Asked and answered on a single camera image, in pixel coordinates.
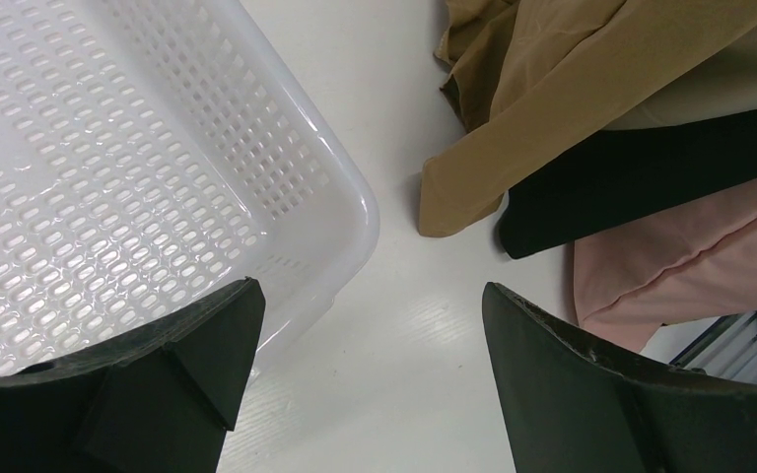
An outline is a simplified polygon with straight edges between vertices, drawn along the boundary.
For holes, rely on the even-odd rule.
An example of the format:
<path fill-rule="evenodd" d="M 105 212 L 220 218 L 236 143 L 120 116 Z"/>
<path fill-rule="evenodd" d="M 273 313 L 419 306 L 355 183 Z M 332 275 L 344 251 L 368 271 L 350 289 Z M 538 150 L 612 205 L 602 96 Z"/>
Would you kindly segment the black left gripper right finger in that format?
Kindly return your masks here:
<path fill-rule="evenodd" d="M 757 472 L 757 385 L 663 364 L 499 283 L 482 295 L 518 472 Z"/>

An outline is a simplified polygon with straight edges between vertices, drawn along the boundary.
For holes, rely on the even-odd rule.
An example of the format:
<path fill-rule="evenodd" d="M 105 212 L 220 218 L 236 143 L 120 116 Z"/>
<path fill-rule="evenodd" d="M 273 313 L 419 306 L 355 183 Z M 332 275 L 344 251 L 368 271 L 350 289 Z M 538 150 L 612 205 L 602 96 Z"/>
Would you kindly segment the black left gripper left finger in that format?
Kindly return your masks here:
<path fill-rule="evenodd" d="M 251 278 L 0 376 L 0 472 L 212 472 L 237 423 L 266 300 Z"/>

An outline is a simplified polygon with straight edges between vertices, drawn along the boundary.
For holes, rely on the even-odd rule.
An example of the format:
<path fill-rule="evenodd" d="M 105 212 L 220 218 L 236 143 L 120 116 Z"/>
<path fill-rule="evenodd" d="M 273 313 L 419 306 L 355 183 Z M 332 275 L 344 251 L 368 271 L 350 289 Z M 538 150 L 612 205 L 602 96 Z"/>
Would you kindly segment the brown shorts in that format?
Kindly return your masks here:
<path fill-rule="evenodd" d="M 518 1 L 487 119 L 428 159 L 418 231 L 448 237 L 515 184 L 757 27 L 757 1 Z"/>

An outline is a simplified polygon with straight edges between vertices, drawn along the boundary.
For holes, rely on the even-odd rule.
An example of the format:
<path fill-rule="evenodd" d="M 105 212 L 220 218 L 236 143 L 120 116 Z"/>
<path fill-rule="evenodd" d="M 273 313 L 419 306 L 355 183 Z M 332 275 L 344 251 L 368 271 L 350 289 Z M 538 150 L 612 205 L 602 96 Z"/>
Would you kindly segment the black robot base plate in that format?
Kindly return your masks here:
<path fill-rule="evenodd" d="M 713 377 L 757 384 L 757 310 L 720 317 L 670 364 Z"/>

